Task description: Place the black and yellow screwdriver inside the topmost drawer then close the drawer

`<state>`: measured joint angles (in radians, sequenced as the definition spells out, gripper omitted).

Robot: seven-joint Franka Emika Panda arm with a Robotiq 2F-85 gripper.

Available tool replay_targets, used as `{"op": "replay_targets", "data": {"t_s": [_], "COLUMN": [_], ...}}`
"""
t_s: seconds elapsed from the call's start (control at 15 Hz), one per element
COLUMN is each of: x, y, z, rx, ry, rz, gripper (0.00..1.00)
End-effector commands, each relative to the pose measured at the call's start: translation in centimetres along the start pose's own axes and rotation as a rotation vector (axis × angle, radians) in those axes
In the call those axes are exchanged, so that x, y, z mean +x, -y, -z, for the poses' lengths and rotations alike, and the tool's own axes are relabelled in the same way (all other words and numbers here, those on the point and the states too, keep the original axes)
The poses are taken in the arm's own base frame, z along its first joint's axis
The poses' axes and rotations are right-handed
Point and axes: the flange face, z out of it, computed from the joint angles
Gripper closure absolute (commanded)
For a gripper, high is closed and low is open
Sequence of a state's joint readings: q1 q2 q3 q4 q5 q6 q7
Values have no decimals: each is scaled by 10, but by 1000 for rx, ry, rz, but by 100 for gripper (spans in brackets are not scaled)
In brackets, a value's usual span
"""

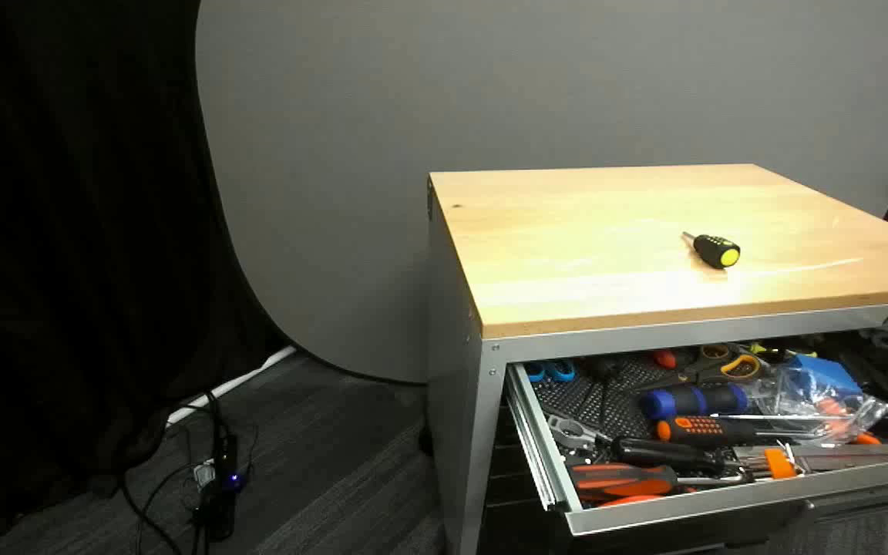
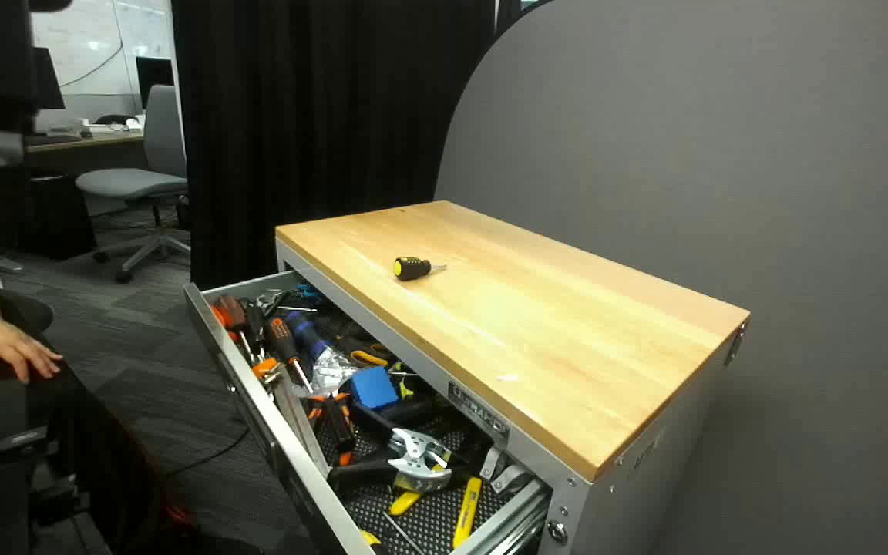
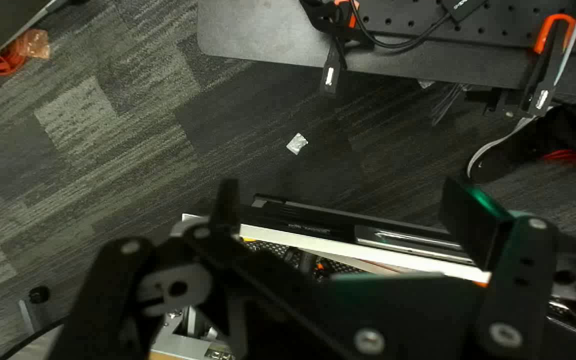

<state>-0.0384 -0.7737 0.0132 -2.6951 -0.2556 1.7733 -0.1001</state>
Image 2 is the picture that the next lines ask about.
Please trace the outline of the person's bare hand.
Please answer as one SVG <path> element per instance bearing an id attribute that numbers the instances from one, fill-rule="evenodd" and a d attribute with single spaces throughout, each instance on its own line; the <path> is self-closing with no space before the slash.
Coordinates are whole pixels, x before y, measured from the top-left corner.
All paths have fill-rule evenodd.
<path id="1" fill-rule="evenodd" d="M 18 382 L 32 382 L 34 376 L 52 379 L 62 369 L 62 355 L 0 316 L 0 365 L 6 365 Z"/>

